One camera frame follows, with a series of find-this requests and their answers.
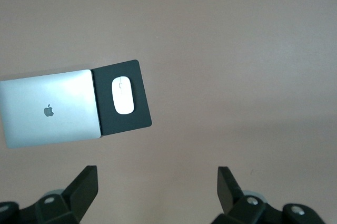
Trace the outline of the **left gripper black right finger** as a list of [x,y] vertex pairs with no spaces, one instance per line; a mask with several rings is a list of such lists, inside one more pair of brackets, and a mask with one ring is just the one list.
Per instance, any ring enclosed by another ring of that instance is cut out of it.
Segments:
[[244,194],[229,167],[218,167],[217,195],[223,213],[218,215],[213,223],[325,223],[316,211],[308,206],[288,203],[279,211],[259,196]]

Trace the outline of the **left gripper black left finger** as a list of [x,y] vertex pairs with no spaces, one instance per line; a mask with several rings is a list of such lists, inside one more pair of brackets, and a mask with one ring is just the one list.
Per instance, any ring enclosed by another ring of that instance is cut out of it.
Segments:
[[97,166],[88,165],[64,190],[50,191],[29,207],[1,202],[1,223],[80,223],[97,193]]

